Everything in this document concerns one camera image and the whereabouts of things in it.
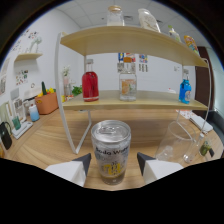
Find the aluminum can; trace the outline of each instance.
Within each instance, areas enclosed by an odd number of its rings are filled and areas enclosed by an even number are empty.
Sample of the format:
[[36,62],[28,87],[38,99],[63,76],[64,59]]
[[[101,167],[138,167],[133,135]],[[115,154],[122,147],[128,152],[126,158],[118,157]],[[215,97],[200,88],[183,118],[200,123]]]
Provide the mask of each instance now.
[[102,180],[110,185],[119,184],[127,166],[130,127],[122,121],[102,121],[92,127],[91,139]]

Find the shelf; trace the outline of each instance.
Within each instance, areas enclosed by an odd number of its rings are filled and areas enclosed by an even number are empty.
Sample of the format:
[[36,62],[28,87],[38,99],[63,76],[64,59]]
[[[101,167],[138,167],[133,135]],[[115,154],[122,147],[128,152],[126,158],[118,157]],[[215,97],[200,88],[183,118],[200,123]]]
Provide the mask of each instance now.
[[61,38],[61,44],[79,54],[129,52],[164,58],[185,66],[208,67],[186,44],[155,31],[128,26],[103,26]]
[[24,53],[24,54],[18,54],[15,61],[23,61],[23,60],[30,60],[30,59],[37,59],[43,54],[40,53]]
[[99,100],[84,102],[82,94],[64,102],[64,110],[100,110],[100,109],[186,109],[207,110],[208,108],[196,100],[190,104],[178,101],[179,95],[166,92],[138,91],[137,100],[125,102],[119,100],[118,90],[105,90],[99,92]]

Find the plastic bottle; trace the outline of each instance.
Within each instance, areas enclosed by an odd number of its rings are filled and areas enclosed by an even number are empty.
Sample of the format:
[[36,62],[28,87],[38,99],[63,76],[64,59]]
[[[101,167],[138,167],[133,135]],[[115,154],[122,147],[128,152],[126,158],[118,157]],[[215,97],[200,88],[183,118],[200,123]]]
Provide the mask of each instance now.
[[159,25],[155,17],[147,9],[139,9],[139,21],[142,28],[160,32]]
[[189,104],[191,98],[191,85],[189,83],[189,76],[184,74],[183,82],[180,84],[179,101]]
[[197,55],[200,56],[197,45],[192,37],[185,35],[184,41],[190,49],[192,49]]
[[180,35],[173,29],[171,25],[168,25],[168,27],[170,29],[169,30],[170,37],[181,43]]
[[197,155],[201,148],[203,138],[204,135],[200,133],[198,141],[194,140],[194,145],[192,149],[184,155],[184,161],[186,163],[191,163],[193,161],[194,157]]
[[120,73],[120,100],[135,101],[137,93],[137,78],[132,70],[130,57],[124,57],[124,69]]
[[86,73],[82,76],[82,94],[85,102],[99,99],[98,76],[92,69],[93,59],[86,60]]

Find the wooden table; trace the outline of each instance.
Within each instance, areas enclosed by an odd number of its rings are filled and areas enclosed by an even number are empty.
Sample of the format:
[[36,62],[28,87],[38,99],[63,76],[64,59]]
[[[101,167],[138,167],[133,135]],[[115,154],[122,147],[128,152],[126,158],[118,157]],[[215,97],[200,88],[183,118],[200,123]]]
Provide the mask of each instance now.
[[[73,143],[78,144],[87,124],[87,113],[65,110],[65,116]],[[47,166],[68,162],[91,153],[92,159],[84,187],[102,190],[121,190],[140,188],[145,185],[137,160],[137,153],[154,156],[158,145],[167,130],[168,124],[175,120],[177,112],[174,109],[115,109],[91,111],[92,126],[103,120],[121,120],[127,123],[132,132],[130,154],[122,183],[114,186],[105,184],[99,175],[96,159],[93,153],[91,134],[88,132],[78,155],[71,151],[59,110],[49,115],[41,115],[18,140],[13,138],[12,147],[7,150],[6,159],[46,169]],[[197,134],[200,130],[189,120],[180,115],[180,121],[190,124]],[[192,164],[219,159],[223,145],[217,134],[212,130],[208,136],[212,140],[215,155],[207,153],[205,157],[197,155]]]

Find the bottle cap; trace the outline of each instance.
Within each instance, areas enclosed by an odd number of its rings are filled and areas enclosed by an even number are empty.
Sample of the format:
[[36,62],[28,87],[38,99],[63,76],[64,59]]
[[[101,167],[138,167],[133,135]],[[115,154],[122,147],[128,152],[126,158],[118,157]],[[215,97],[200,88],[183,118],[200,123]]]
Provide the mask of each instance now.
[[124,57],[123,58],[123,61],[124,62],[128,62],[128,63],[131,63],[132,62],[132,59],[130,57]]
[[119,5],[111,5],[111,6],[108,7],[108,10],[110,12],[121,11],[121,7]]
[[93,59],[87,59],[86,64],[93,64]]

